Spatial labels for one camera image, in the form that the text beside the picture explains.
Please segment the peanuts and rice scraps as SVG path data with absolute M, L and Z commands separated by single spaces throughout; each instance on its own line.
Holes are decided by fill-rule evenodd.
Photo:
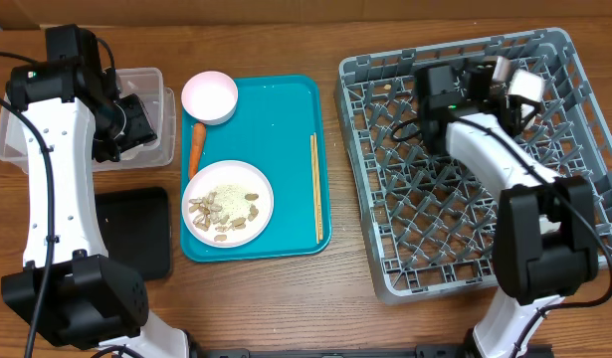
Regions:
M 235 245 L 248 236 L 260 209 L 260 195 L 239 184 L 222 184 L 188 200 L 192 227 L 216 244 Z

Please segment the white bowl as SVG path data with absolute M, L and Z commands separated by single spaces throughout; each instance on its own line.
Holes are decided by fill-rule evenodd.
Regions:
M 543 93 L 543 78 L 522 69 L 513 73 L 508 95 L 510 108 L 514 110 L 515 128 L 518 133 L 533 125 L 536 116 L 540 113 Z

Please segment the pink bowl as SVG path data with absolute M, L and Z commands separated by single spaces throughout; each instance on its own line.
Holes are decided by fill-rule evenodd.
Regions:
M 183 87 L 181 103 L 184 110 L 205 125 L 228 121 L 236 111 L 239 91 L 234 80 L 217 72 L 202 72 Z

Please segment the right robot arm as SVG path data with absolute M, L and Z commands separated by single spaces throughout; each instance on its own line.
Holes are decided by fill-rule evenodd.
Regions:
M 524 357 L 545 315 L 598 273 L 592 188 L 515 142 L 541 110 L 544 80 L 504 57 L 414 74 L 422 139 L 462 163 L 496 201 L 492 247 L 499 288 L 462 353 Z

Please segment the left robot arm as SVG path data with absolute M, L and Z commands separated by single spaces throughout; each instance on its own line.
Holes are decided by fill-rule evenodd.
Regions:
M 1 280 L 30 339 L 96 356 L 196 357 L 192 336 L 148 305 L 140 274 L 107 253 L 96 212 L 95 162 L 156 135 L 135 94 L 122 95 L 108 44 L 77 25 L 45 33 L 47 58 L 13 69 L 1 105 L 24 125 L 30 229 L 23 268 Z

